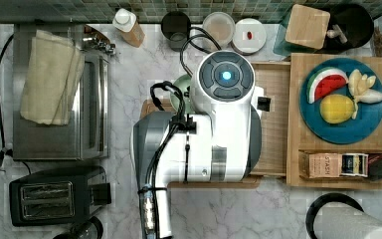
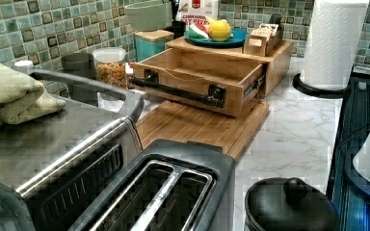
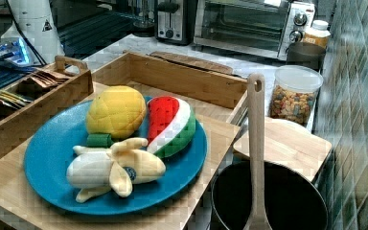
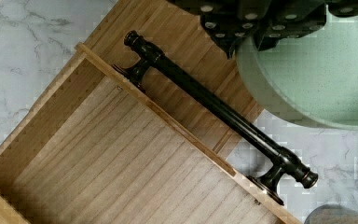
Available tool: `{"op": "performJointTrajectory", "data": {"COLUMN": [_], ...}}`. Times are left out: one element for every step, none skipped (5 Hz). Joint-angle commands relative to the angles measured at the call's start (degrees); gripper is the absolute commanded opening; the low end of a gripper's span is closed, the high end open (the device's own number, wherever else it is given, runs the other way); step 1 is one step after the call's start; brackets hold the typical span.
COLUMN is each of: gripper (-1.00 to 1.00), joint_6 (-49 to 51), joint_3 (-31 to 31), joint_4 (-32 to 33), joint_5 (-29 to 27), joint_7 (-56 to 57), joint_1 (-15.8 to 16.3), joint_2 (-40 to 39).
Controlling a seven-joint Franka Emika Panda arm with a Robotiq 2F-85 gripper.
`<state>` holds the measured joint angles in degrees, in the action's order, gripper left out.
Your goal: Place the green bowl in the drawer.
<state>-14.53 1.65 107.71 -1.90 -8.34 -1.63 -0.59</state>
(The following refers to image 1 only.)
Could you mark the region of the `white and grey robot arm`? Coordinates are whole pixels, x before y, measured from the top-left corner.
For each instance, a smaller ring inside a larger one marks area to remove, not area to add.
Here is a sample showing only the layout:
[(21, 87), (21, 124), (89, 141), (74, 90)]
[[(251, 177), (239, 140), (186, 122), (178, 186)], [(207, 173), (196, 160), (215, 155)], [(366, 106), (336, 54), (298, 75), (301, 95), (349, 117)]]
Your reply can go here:
[(191, 77), (191, 114), (158, 110), (140, 119), (130, 137), (143, 239), (171, 239), (168, 185), (238, 182), (258, 163), (262, 111), (255, 70), (243, 56), (216, 51)]

